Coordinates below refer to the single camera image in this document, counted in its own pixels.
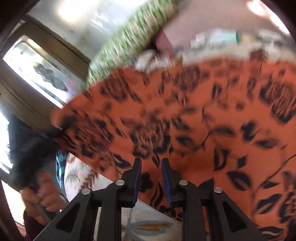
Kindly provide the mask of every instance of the person's arm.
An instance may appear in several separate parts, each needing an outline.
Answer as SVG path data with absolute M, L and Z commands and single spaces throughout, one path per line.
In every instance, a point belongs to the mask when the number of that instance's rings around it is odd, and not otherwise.
M 27 241 L 32 241 L 47 225 L 41 213 L 34 207 L 34 203 L 40 203 L 46 210 L 51 212 L 59 211 L 66 206 L 49 173 L 41 172 L 39 182 L 40 188 L 38 193 L 35 193 L 28 187 L 21 191 L 22 199 L 26 206 L 24 221 Z

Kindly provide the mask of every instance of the orange floral fabric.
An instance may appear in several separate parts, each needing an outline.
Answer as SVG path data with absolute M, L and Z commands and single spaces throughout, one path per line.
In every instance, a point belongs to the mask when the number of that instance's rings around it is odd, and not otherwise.
M 221 187 L 266 238 L 285 238 L 296 211 L 296 65 L 213 59 L 150 74 L 116 69 L 53 115 L 76 122 L 60 140 L 115 181 L 142 159 L 139 198 L 176 219 L 160 164 Z

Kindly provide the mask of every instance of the silver screw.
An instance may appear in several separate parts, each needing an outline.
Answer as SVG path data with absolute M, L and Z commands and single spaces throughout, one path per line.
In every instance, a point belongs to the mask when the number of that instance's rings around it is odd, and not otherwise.
M 89 189 L 89 188 L 84 188 L 83 190 L 82 190 L 82 194 L 83 195 L 87 195 L 87 194 L 90 194 L 91 193 L 91 190 Z
M 180 180 L 179 184 L 181 186 L 186 186 L 188 184 L 188 181 L 186 181 L 186 180 Z
M 214 188 L 214 192 L 215 192 L 215 193 L 221 193 L 221 192 L 222 192 L 222 188 L 220 188 L 220 187 L 215 187 L 215 188 Z
M 122 186 L 124 184 L 124 180 L 117 180 L 116 185 L 117 186 Z

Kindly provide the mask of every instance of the green patterned fabric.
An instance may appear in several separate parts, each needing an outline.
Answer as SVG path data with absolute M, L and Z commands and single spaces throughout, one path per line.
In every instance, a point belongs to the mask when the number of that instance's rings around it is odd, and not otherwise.
M 142 5 L 92 60 L 87 85 L 92 86 L 104 79 L 112 68 L 143 51 L 151 38 L 177 11 L 174 0 L 151 0 Z

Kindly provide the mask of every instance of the human hand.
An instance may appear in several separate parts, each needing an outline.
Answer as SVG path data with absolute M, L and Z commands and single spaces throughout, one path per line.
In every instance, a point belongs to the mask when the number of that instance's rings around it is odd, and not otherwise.
M 20 191 L 22 199 L 26 206 L 28 215 L 32 216 L 37 222 L 42 225 L 48 223 L 44 220 L 41 213 L 33 205 L 40 203 L 47 211 L 56 212 L 65 208 L 66 204 L 62 201 L 59 191 L 56 189 L 55 184 L 48 172 L 41 172 L 39 175 L 40 188 L 38 193 L 26 187 Z

